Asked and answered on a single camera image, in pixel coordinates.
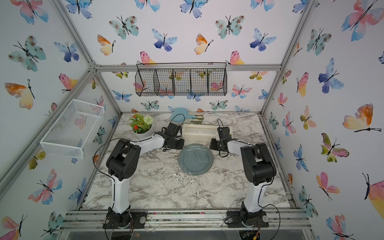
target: butterfly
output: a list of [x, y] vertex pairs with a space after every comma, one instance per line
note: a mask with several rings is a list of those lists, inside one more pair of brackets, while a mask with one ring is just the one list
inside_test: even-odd
[[268, 97], [268, 93], [264, 89], [262, 89], [262, 94], [263, 95], [259, 96], [259, 99], [266, 99]]
[[240, 64], [244, 64], [244, 62], [240, 59], [240, 55], [239, 55], [239, 52], [238, 51], [233, 51], [232, 54], [231, 54], [231, 61], [228, 62], [226, 60], [226, 62], [228, 64], [231, 64], [231, 65], [240, 65]]
[[245, 93], [248, 93], [252, 90], [252, 88], [244, 88], [244, 85], [239, 88], [237, 85], [233, 85], [232, 90], [234, 91], [231, 95], [232, 97], [240, 96], [240, 98], [245, 98], [247, 95]]
[[184, 0], [184, 2], [186, 3], [180, 5], [181, 12], [186, 13], [190, 9], [189, 13], [192, 12], [195, 18], [199, 18], [201, 17], [201, 11], [199, 8], [204, 6], [208, 0]]
[[289, 75], [291, 75], [292, 71], [291, 70], [286, 70], [285, 73], [284, 73], [284, 76], [283, 76], [283, 84], [285, 82], [287, 82], [287, 77], [289, 77]]
[[345, 235], [345, 217], [342, 214], [341, 216], [335, 216], [336, 222], [332, 218], [328, 218], [325, 221], [327, 222], [327, 227], [329, 227], [332, 231], [335, 233], [332, 233], [336, 235], [336, 237], [333, 240], [345, 240], [345, 238], [350, 238], [355, 240], [354, 238], [351, 238], [352, 235]]
[[231, 21], [231, 16], [229, 16], [229, 19], [225, 17], [228, 22], [225, 20], [217, 20], [215, 22], [216, 27], [218, 27], [217, 33], [221, 37], [221, 39], [224, 39], [227, 36], [227, 33], [229, 31], [229, 34], [232, 34], [237, 36], [240, 33], [240, 30], [242, 29], [242, 26], [240, 23], [244, 21], [244, 16], [238, 16]]
[[37, 160], [43, 160], [46, 156], [45, 151], [38, 151], [29, 161], [29, 170], [35, 169], [38, 165]]
[[349, 14], [342, 25], [342, 31], [354, 28], [351, 41], [358, 41], [365, 35], [366, 24], [376, 25], [384, 18], [384, 8], [372, 9], [378, 0], [373, 0], [368, 6], [367, 0], [357, 0], [354, 4], [355, 13]]
[[302, 97], [304, 97], [306, 94], [308, 77], [309, 77], [309, 73], [304, 73], [300, 81], [299, 81], [299, 78], [296, 78], [296, 81], [297, 81], [296, 93], [299, 92]]
[[57, 228], [63, 224], [63, 221], [64, 221], [64, 217], [61, 214], [56, 216], [56, 212], [53, 211], [49, 217], [48, 230], [43, 229], [43, 231], [45, 231], [44, 234], [48, 233], [48, 235], [45, 236], [45, 238], [43, 240], [55, 240], [55, 239], [57, 239], [58, 233], [56, 233], [56, 232], [59, 231]]
[[115, 96], [116, 100], [125, 100], [126, 102], [130, 102], [131, 101], [129, 99], [129, 97], [132, 96], [132, 94], [124, 94], [124, 92], [119, 93], [119, 92], [116, 92], [114, 90], [112, 90], [112, 92], [114, 94], [116, 94], [116, 96]]
[[305, 107], [305, 110], [304, 110], [304, 115], [300, 115], [300, 120], [302, 122], [304, 122], [304, 129], [307, 130], [308, 129], [308, 126], [310, 127], [316, 127], [316, 123], [314, 123], [310, 118], [312, 116], [310, 115], [310, 111], [309, 111], [309, 108], [308, 108], [308, 105]]
[[41, 180], [40, 180], [41, 183], [38, 183], [42, 185], [43, 188], [32, 193], [28, 197], [28, 199], [31, 199], [34, 202], [38, 202], [41, 199], [41, 197], [43, 197], [41, 202], [47, 205], [50, 204], [53, 201], [53, 198], [52, 198], [52, 193], [54, 193], [53, 191], [59, 190], [63, 184], [63, 181], [61, 179], [55, 181], [56, 177], [57, 175], [56, 175], [55, 169], [52, 169], [48, 175], [46, 184], [44, 184]]
[[332, 198], [329, 196], [329, 192], [332, 193], [340, 193], [340, 190], [338, 187], [335, 187], [334, 185], [328, 186], [328, 174], [325, 172], [322, 172], [319, 175], [316, 176], [317, 183], [320, 185], [319, 188], [321, 188], [328, 196], [328, 201], [332, 200]]
[[64, 61], [66, 61], [67, 63], [71, 62], [72, 58], [76, 61], [79, 60], [79, 55], [75, 53], [77, 51], [77, 48], [74, 43], [71, 46], [68, 46], [68, 42], [65, 43], [65, 45], [58, 42], [54, 42], [53, 44], [60, 50], [60, 52], [65, 53]]
[[288, 100], [288, 97], [285, 97], [283, 99], [283, 93], [280, 93], [280, 97], [277, 99], [277, 102], [279, 103], [279, 105], [282, 105], [283, 108], [284, 108], [284, 103]]
[[381, 132], [381, 128], [370, 128], [369, 125], [372, 122], [373, 116], [373, 104], [366, 104], [359, 107], [358, 112], [353, 116], [345, 116], [343, 126], [348, 129], [356, 130], [354, 132], [360, 131], [370, 131], [375, 130]]
[[33, 100], [35, 96], [32, 93], [32, 88], [30, 86], [30, 80], [27, 80], [28, 88], [24, 85], [19, 85], [16, 83], [4, 83], [5, 89], [9, 94], [20, 98], [20, 107], [31, 109], [33, 107]]
[[92, 0], [67, 0], [70, 4], [66, 5], [66, 8], [70, 13], [81, 13], [86, 19], [92, 18], [92, 14], [88, 12], [88, 7], [92, 3]]
[[19, 41], [17, 43], [20, 46], [16, 46], [20, 48], [22, 51], [13, 51], [8, 55], [8, 59], [11, 61], [14, 61], [16, 63], [21, 63], [22, 67], [27, 69], [27, 70], [32, 70], [34, 72], [37, 72], [37, 66], [36, 63], [38, 63], [37, 59], [39, 60], [45, 60], [45, 53], [43, 49], [39, 46], [36, 46], [36, 38], [34, 36], [29, 36], [25, 40], [24, 47], [20, 44]]
[[155, 42], [153, 45], [155, 45], [156, 48], [161, 49], [161, 47], [164, 45], [164, 50], [167, 52], [172, 50], [172, 47], [170, 46], [175, 44], [177, 41], [177, 37], [171, 37], [171, 38], [166, 38], [168, 34], [163, 34], [163, 36], [156, 30], [152, 29], [153, 37], [157, 39], [157, 42]]
[[275, 5], [275, 0], [251, 0], [251, 8], [255, 9], [262, 2], [264, 2], [265, 11], [272, 9]]
[[384, 181], [377, 182], [369, 186], [369, 175], [368, 174], [367, 176], [364, 175], [364, 177], [367, 183], [367, 193], [365, 195], [364, 200], [367, 199], [368, 197], [373, 207], [376, 209], [376, 211], [380, 214], [382, 218], [384, 218], [384, 207], [383, 207], [384, 206], [383, 205]]
[[149, 6], [152, 8], [152, 10], [155, 12], [160, 9], [160, 3], [158, 0], [135, 0], [136, 6], [140, 9], [143, 9], [144, 4], [149, 2]]
[[27, 216], [24, 217], [24, 214], [22, 215], [22, 220], [19, 224], [17, 224], [15, 221], [13, 221], [12, 218], [6, 216], [2, 219], [3, 227], [5, 229], [13, 229], [12, 231], [8, 232], [4, 236], [0, 237], [0, 240], [17, 240], [19, 236], [22, 236], [22, 223], [24, 219]]
[[225, 109], [226, 107], [227, 107], [227, 102], [228, 102], [228, 100], [224, 100], [224, 101], [221, 101], [221, 102], [219, 102], [219, 101], [216, 101], [217, 103], [215, 103], [215, 102], [210, 102], [209, 103], [209, 105], [211, 105], [211, 108], [214, 110], [214, 111], [216, 111], [217, 109]]
[[276, 116], [271, 112], [271, 117], [269, 118], [269, 124], [272, 124], [272, 129], [276, 130], [276, 127], [279, 125], [279, 122], [276, 120]]
[[100, 43], [101, 46], [103, 46], [100, 49], [100, 52], [104, 53], [105, 56], [108, 56], [109, 54], [113, 53], [113, 46], [115, 45], [115, 40], [113, 40], [113, 43], [111, 44], [108, 40], [106, 40], [103, 36], [100, 34], [97, 34], [97, 41]]
[[255, 34], [253, 35], [253, 38], [255, 39], [254, 42], [251, 42], [249, 45], [251, 48], [256, 48], [257, 46], [259, 46], [259, 51], [264, 51], [266, 49], [266, 44], [270, 44], [272, 42], [274, 42], [276, 40], [277, 37], [271, 37], [271, 38], [266, 38], [266, 36], [268, 35], [264, 33], [264, 35], [262, 35], [259, 31], [259, 29], [255, 28], [254, 30]]
[[20, 15], [26, 20], [27, 23], [32, 23], [32, 25], [34, 25], [35, 18], [37, 17], [45, 22], [48, 22], [48, 13], [39, 7], [43, 4], [42, 0], [11, 0], [11, 3], [15, 6], [22, 5]]
[[338, 157], [349, 156], [349, 152], [347, 150], [341, 147], [336, 147], [340, 145], [340, 144], [336, 144], [337, 139], [335, 140], [335, 143], [331, 145], [331, 141], [328, 135], [325, 133], [322, 133], [321, 135], [323, 136], [323, 143], [324, 143], [324, 145], [321, 145], [321, 154], [327, 155], [328, 162], [337, 162], [336, 156]]
[[280, 146], [280, 138], [277, 139], [277, 142], [274, 142], [277, 152], [279, 153], [281, 158], [284, 158], [283, 153], [281, 152], [281, 146]]
[[317, 56], [324, 50], [324, 47], [325, 47], [324, 43], [327, 43], [332, 38], [332, 35], [330, 33], [321, 34], [323, 32], [323, 30], [321, 30], [321, 29], [319, 30], [320, 33], [319, 33], [318, 37], [316, 38], [317, 31], [315, 29], [312, 29], [311, 39], [308, 41], [308, 45], [307, 45], [307, 52], [315, 49], [314, 53]]
[[196, 55], [200, 55], [200, 54], [205, 53], [207, 51], [209, 45], [213, 42], [213, 40], [211, 40], [208, 43], [205, 40], [205, 38], [203, 37], [203, 35], [198, 34], [198, 36], [196, 37], [196, 42], [197, 42], [197, 45], [199, 45], [199, 46], [195, 47], [194, 51], [196, 52]]
[[144, 108], [147, 109], [147, 111], [150, 111], [151, 108], [159, 109], [158, 103], [159, 103], [158, 101], [153, 101], [153, 102], [148, 101], [148, 103], [141, 103], [141, 105], [143, 105]]
[[321, 90], [323, 93], [328, 93], [329, 92], [329, 86], [331, 86], [333, 89], [341, 89], [344, 87], [344, 83], [340, 82], [336, 78], [334, 78], [335, 75], [340, 74], [333, 73], [333, 66], [334, 66], [334, 60], [331, 58], [329, 60], [328, 66], [325, 67], [326, 73], [320, 73], [319, 74], [319, 82], [324, 83], [323, 87]]
[[319, 216], [319, 214], [316, 211], [316, 208], [310, 202], [310, 200], [312, 199], [310, 199], [310, 196], [307, 195], [307, 191], [305, 190], [304, 186], [301, 186], [301, 192], [299, 193], [299, 200], [304, 203], [305, 212], [307, 213], [308, 217], [313, 217], [313, 215], [315, 215], [316, 217]]
[[242, 112], [242, 111], [249, 112], [251, 109], [244, 109], [244, 108], [240, 108], [239, 106], [235, 106], [235, 110], [237, 112]]

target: blue butterfly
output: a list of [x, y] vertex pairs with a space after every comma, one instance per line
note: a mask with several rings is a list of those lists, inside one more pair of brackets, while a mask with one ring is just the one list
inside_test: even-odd
[[198, 8], [204, 6], [204, 4], [208, 2], [208, 0], [184, 0], [184, 2], [186, 3], [180, 5], [181, 12], [186, 13], [187, 11], [189, 11], [189, 9], [191, 9], [189, 13], [193, 12], [195, 18], [199, 18], [201, 17], [201, 11]]
[[259, 46], [259, 51], [264, 51], [266, 49], [266, 44], [270, 44], [273, 41], [276, 40], [276, 37], [266, 38], [265, 36], [268, 34], [262, 35], [259, 31], [259, 29], [255, 28], [254, 30], [255, 34], [253, 36], [254, 39], [256, 39], [254, 42], [251, 42], [249, 45], [251, 48], [256, 48]]
[[67, 2], [70, 3], [66, 5], [70, 13], [78, 12], [79, 14], [82, 13], [87, 19], [92, 18], [91, 13], [85, 10], [92, 3], [92, 0], [67, 0]]
[[171, 38], [166, 38], [166, 35], [164, 37], [156, 30], [152, 29], [153, 37], [157, 39], [157, 42], [155, 42], [153, 45], [155, 45], [156, 48], [160, 48], [164, 45], [164, 49], [169, 52], [172, 50], [172, 47], [170, 44], [174, 44], [177, 41], [177, 37], [171, 37]]
[[115, 98], [116, 100], [125, 100], [126, 102], [130, 102], [131, 100], [129, 99], [130, 96], [132, 96], [132, 94], [124, 94], [123, 93], [119, 93], [119, 92], [116, 92], [114, 90], [112, 90], [112, 92], [114, 94], [116, 94]]
[[333, 66], [334, 66], [334, 60], [333, 58], [331, 58], [328, 63], [328, 66], [325, 67], [326, 73], [319, 74], [319, 82], [324, 83], [322, 87], [323, 93], [329, 92], [329, 86], [331, 86], [333, 89], [341, 89], [344, 87], [344, 83], [334, 78], [334, 76], [339, 73], [336, 73], [337, 70], [335, 71], [335, 73], [333, 73]]
[[259, 99], [266, 99], [268, 97], [268, 93], [264, 89], [262, 89], [262, 94], [263, 95], [259, 96]]
[[84, 193], [85, 187], [87, 186], [87, 179], [84, 178], [81, 187], [78, 186], [77, 191], [69, 196], [69, 200], [77, 199], [77, 204], [80, 203], [81, 195]]
[[307, 172], [308, 172], [308, 168], [307, 168], [307, 165], [305, 164], [304, 162], [304, 158], [303, 158], [303, 148], [301, 147], [301, 144], [300, 144], [300, 147], [299, 147], [299, 152], [297, 152], [296, 150], [293, 152], [293, 155], [295, 156], [295, 158], [297, 158], [297, 163], [296, 163], [296, 167], [297, 167], [297, 170], [300, 170], [301, 167], [303, 167], [303, 169], [305, 169]]

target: pink butterfly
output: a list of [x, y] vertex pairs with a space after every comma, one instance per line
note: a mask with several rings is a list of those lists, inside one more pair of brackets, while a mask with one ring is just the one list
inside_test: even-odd
[[322, 172], [321, 175], [316, 176], [317, 183], [320, 185], [320, 188], [327, 194], [328, 201], [332, 200], [332, 198], [329, 196], [329, 192], [332, 193], [340, 193], [340, 190], [338, 187], [335, 187], [334, 185], [328, 186], [328, 174], [325, 172]]
[[232, 90], [234, 91], [232, 93], [232, 97], [240, 96], [240, 98], [245, 98], [247, 95], [245, 93], [248, 93], [252, 90], [252, 88], [244, 88], [244, 85], [239, 88], [237, 85], [234, 85]]
[[43, 204], [50, 204], [53, 201], [53, 198], [52, 198], [53, 191], [60, 189], [63, 184], [63, 181], [61, 179], [55, 181], [56, 176], [57, 175], [56, 175], [55, 169], [52, 169], [48, 175], [46, 184], [44, 184], [41, 180], [40, 180], [41, 183], [38, 183], [40, 185], [43, 185], [43, 188], [32, 193], [28, 197], [28, 199], [32, 199], [34, 202], [38, 202], [40, 198], [43, 197], [41, 202]]

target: white container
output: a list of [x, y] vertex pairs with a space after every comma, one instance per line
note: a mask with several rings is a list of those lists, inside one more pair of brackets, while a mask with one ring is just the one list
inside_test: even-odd
[[40, 141], [46, 153], [84, 158], [89, 141], [99, 129], [104, 107], [72, 99]]

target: watercolor butterfly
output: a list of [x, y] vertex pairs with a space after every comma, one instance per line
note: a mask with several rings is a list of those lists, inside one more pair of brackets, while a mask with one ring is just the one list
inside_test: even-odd
[[272, 9], [275, 5], [275, 0], [251, 0], [251, 8], [255, 9], [262, 2], [264, 2], [265, 11]]
[[350, 239], [353, 239], [355, 240], [354, 238], [351, 238], [351, 236], [353, 235], [345, 235], [344, 234], [344, 231], [345, 231], [345, 217], [344, 215], [342, 214], [341, 216], [335, 216], [335, 220], [336, 222], [332, 219], [332, 218], [328, 218], [326, 219], [325, 221], [327, 222], [327, 227], [329, 227], [332, 231], [334, 231], [335, 233], [332, 233], [334, 235], [336, 235], [336, 237], [334, 238], [334, 240], [345, 240], [345, 238], [350, 238]]
[[69, 196], [69, 200], [74, 201], [77, 199], [77, 204], [80, 203], [81, 195], [84, 193], [85, 187], [87, 186], [87, 178], [83, 179], [83, 182], [81, 183], [81, 187], [78, 186], [77, 191]]
[[303, 148], [301, 147], [301, 144], [300, 144], [300, 147], [299, 147], [299, 151], [294, 151], [293, 152], [293, 155], [295, 156], [295, 158], [297, 158], [297, 162], [296, 162], [296, 167], [297, 167], [297, 170], [300, 170], [301, 167], [303, 167], [303, 169], [305, 169], [307, 172], [308, 172], [308, 168], [307, 168], [307, 165], [305, 164], [304, 162], [304, 158], [303, 158]]
[[353, 116], [345, 116], [343, 126], [348, 129], [356, 130], [354, 132], [360, 131], [370, 131], [375, 130], [381, 132], [381, 128], [370, 128], [369, 125], [372, 122], [373, 116], [373, 104], [366, 104], [359, 107], [358, 112]]
[[237, 36], [240, 33], [240, 30], [242, 29], [242, 26], [240, 23], [244, 21], [244, 16], [238, 16], [231, 21], [231, 16], [229, 16], [229, 19], [227, 19], [227, 22], [225, 20], [217, 20], [215, 22], [216, 27], [218, 27], [217, 33], [221, 37], [221, 39], [224, 39], [227, 36], [227, 33], [229, 31], [229, 34], [232, 34]]
[[384, 181], [369, 186], [369, 175], [367, 174], [367, 177], [364, 175], [364, 177], [367, 183], [367, 193], [364, 200], [368, 197], [376, 211], [384, 218]]
[[64, 61], [66, 61], [67, 63], [71, 62], [72, 58], [76, 61], [79, 60], [79, 55], [75, 53], [77, 51], [77, 48], [74, 43], [71, 46], [68, 46], [68, 42], [65, 43], [65, 45], [58, 42], [54, 42], [53, 44], [60, 50], [60, 52], [65, 53]]
[[20, 98], [20, 107], [31, 109], [33, 107], [33, 100], [35, 96], [32, 93], [32, 88], [30, 86], [30, 80], [27, 80], [28, 88], [24, 85], [19, 85], [16, 83], [4, 83], [5, 89], [9, 94]]
[[251, 42], [249, 45], [251, 48], [256, 48], [257, 46], [259, 46], [259, 51], [264, 51], [266, 49], [266, 44], [270, 44], [272, 42], [274, 42], [276, 40], [277, 37], [271, 37], [271, 38], [266, 38], [265, 36], [268, 35], [264, 33], [264, 35], [262, 35], [259, 31], [259, 29], [255, 28], [254, 30], [255, 34], [253, 35], [253, 38], [255, 39], [254, 42]]
[[250, 79], [254, 79], [256, 78], [258, 81], [263, 79], [262, 76], [266, 75], [268, 73], [268, 71], [251, 71], [251, 76], [249, 76]]
[[331, 141], [330, 141], [328, 135], [325, 133], [322, 133], [321, 135], [323, 136], [323, 143], [324, 143], [324, 145], [321, 145], [321, 154], [327, 155], [327, 161], [328, 162], [337, 162], [336, 156], [338, 156], [338, 157], [348, 157], [349, 156], [349, 152], [347, 150], [345, 150], [344, 148], [335, 147], [335, 146], [340, 145], [340, 144], [336, 144], [337, 139], [335, 140], [335, 143], [333, 145], [331, 145]]
[[315, 49], [314, 53], [317, 56], [324, 50], [324, 47], [325, 47], [324, 43], [327, 43], [332, 38], [332, 35], [330, 33], [321, 34], [323, 30], [321, 29], [319, 30], [320, 33], [316, 38], [317, 31], [315, 29], [312, 29], [311, 39], [308, 41], [308, 45], [307, 45], [307, 52]]
[[141, 105], [143, 105], [144, 108], [147, 109], [147, 111], [150, 111], [152, 108], [159, 109], [158, 103], [159, 103], [158, 101], [152, 101], [152, 102], [148, 101], [148, 103], [141, 103]]
[[29, 170], [35, 169], [38, 165], [37, 160], [43, 160], [46, 156], [45, 151], [38, 151], [29, 161]]
[[67, 0], [70, 4], [66, 5], [66, 8], [70, 13], [81, 13], [86, 19], [92, 18], [92, 14], [88, 12], [88, 7], [92, 3], [92, 0]]
[[23, 48], [19, 41], [17, 41], [17, 43], [20, 46], [14, 46], [20, 48], [21, 50], [23, 50], [23, 52], [13, 51], [8, 55], [8, 59], [16, 63], [21, 63], [22, 67], [27, 70], [37, 72], [37, 66], [35, 62], [38, 63], [37, 59], [45, 60], [46, 57], [43, 49], [39, 46], [36, 46], [36, 38], [34, 36], [29, 36], [25, 40], [25, 48]]
[[336, 78], [334, 78], [335, 75], [340, 74], [333, 73], [333, 67], [334, 67], [334, 60], [331, 58], [329, 60], [328, 65], [325, 67], [326, 73], [320, 73], [319, 74], [319, 82], [324, 83], [323, 87], [321, 90], [323, 93], [328, 93], [329, 92], [329, 86], [331, 86], [333, 89], [341, 89], [344, 87], [344, 83], [340, 82]]
[[32, 193], [28, 197], [28, 199], [31, 199], [34, 202], [38, 202], [41, 199], [41, 197], [43, 197], [41, 202], [47, 205], [50, 204], [53, 201], [53, 198], [52, 198], [53, 191], [59, 190], [63, 184], [63, 181], [61, 179], [55, 181], [56, 177], [57, 175], [56, 175], [55, 169], [52, 169], [48, 175], [46, 184], [44, 184], [41, 180], [40, 180], [41, 183], [38, 183], [42, 185], [43, 188]]
[[286, 101], [288, 101], [288, 97], [285, 97], [285, 98], [283, 99], [283, 93], [280, 93], [280, 96], [279, 96], [279, 98], [277, 99], [277, 102], [279, 103], [279, 105], [283, 106], [283, 108], [284, 108], [284, 103], [285, 103]]
[[317, 179], [317, 183], [320, 185], [320, 188], [327, 194], [329, 202], [332, 200], [332, 198], [328, 194], [329, 192], [336, 193], [336, 194], [340, 193], [340, 190], [338, 187], [335, 187], [334, 185], [328, 186], [328, 174], [327, 173], [322, 172], [320, 174], [320, 176], [319, 175], [316, 176], [316, 179]]
[[271, 112], [271, 117], [269, 118], [269, 124], [272, 124], [272, 129], [276, 130], [276, 127], [279, 125], [279, 122], [276, 120], [276, 116]]
[[164, 50], [167, 52], [172, 50], [172, 47], [170, 45], [175, 44], [177, 41], [177, 37], [171, 37], [171, 38], [166, 38], [168, 34], [163, 34], [163, 36], [156, 30], [152, 29], [153, 37], [157, 39], [157, 42], [155, 42], [153, 45], [155, 45], [156, 48], [161, 49], [161, 47], [164, 45]]
[[160, 3], [158, 2], [158, 0], [135, 0], [135, 2], [136, 6], [140, 9], [143, 9], [145, 3], [147, 4], [147, 6], [149, 3], [149, 6], [154, 12], [160, 9]]
[[247, 95], [245, 93], [248, 93], [252, 90], [252, 88], [244, 88], [244, 85], [239, 88], [237, 85], [233, 85], [232, 90], [234, 91], [231, 95], [232, 97], [240, 96], [240, 98], [245, 98]]
[[63, 73], [60, 73], [59, 79], [64, 84], [64, 86], [66, 87], [66, 89], [62, 90], [63, 91], [62, 93], [65, 93], [66, 91], [73, 90], [73, 88], [76, 86], [76, 84], [78, 82], [77, 79], [69, 78], [69, 77], [67, 77], [67, 75], [65, 75]]
[[251, 109], [244, 109], [244, 108], [240, 108], [239, 106], [235, 106], [235, 110], [237, 112], [249, 112]]
[[384, 8], [371, 9], [377, 1], [373, 0], [370, 6], [367, 0], [357, 0], [354, 4], [357, 13], [349, 14], [342, 25], [342, 31], [354, 28], [351, 41], [358, 41], [364, 37], [367, 23], [376, 25], [384, 18]]
[[41, 9], [39, 6], [43, 4], [42, 0], [11, 0], [15, 6], [22, 5], [20, 15], [26, 20], [27, 23], [35, 24], [35, 19], [39, 17], [41, 20], [48, 22], [48, 13]]
[[224, 101], [221, 101], [221, 102], [219, 102], [219, 101], [216, 101], [216, 103], [215, 102], [210, 102], [209, 103], [209, 105], [211, 105], [211, 108], [214, 110], [214, 111], [216, 111], [217, 109], [225, 109], [226, 107], [227, 107], [227, 103], [228, 102], [228, 100], [224, 100]]
[[181, 12], [186, 13], [190, 9], [189, 14], [192, 12], [195, 18], [199, 18], [201, 17], [201, 11], [199, 8], [204, 6], [208, 0], [184, 0], [184, 2], [186, 3], [180, 5]]
[[64, 221], [64, 217], [59, 214], [56, 216], [56, 212], [53, 211], [49, 217], [49, 221], [48, 221], [48, 230], [44, 230], [45, 233], [48, 233], [47, 236], [45, 236], [45, 238], [43, 240], [55, 240], [57, 239], [58, 237], [58, 232], [59, 230], [57, 229], [58, 227], [60, 227], [62, 224], [63, 224], [63, 221]]
[[208, 43], [205, 40], [205, 38], [203, 37], [203, 35], [201, 35], [199, 33], [198, 36], [196, 37], [196, 42], [197, 42], [197, 45], [199, 45], [199, 46], [195, 47], [194, 51], [196, 52], [196, 55], [200, 55], [200, 54], [205, 53], [207, 51], [209, 45], [213, 42], [213, 40], [211, 40]]
[[277, 139], [277, 142], [274, 142], [277, 152], [281, 158], [284, 158], [283, 153], [281, 152], [282, 148], [280, 146], [280, 138]]
[[13, 229], [12, 231], [8, 232], [4, 236], [0, 237], [0, 240], [17, 240], [19, 236], [22, 236], [22, 223], [24, 219], [27, 216], [24, 217], [24, 214], [22, 215], [22, 220], [19, 224], [17, 224], [15, 221], [13, 221], [12, 218], [6, 216], [2, 219], [3, 227], [5, 229]]
[[310, 200], [312, 199], [310, 199], [310, 196], [307, 195], [307, 191], [305, 190], [304, 186], [301, 186], [301, 192], [299, 193], [299, 200], [304, 203], [305, 212], [307, 213], [308, 217], [313, 217], [313, 215], [315, 215], [316, 217], [319, 216], [318, 212], [316, 211], [316, 208], [310, 202]]
[[113, 40], [113, 43], [111, 44], [108, 40], [106, 40], [103, 36], [100, 34], [97, 34], [97, 41], [100, 43], [101, 46], [103, 46], [100, 49], [100, 52], [104, 53], [105, 56], [108, 56], [109, 54], [113, 53], [113, 46], [115, 45], [115, 40]]
[[289, 77], [289, 75], [291, 75], [292, 71], [291, 70], [286, 70], [285, 73], [284, 73], [284, 76], [283, 76], [283, 84], [285, 82], [287, 82], [287, 77]]
[[303, 128], [305, 130], [308, 129], [308, 126], [310, 127], [316, 127], [316, 123], [314, 123], [310, 118], [312, 116], [310, 115], [310, 111], [309, 111], [309, 108], [308, 108], [308, 105], [305, 107], [305, 110], [304, 110], [304, 115], [300, 115], [300, 120], [302, 122], [304, 122], [304, 125], [303, 125]]

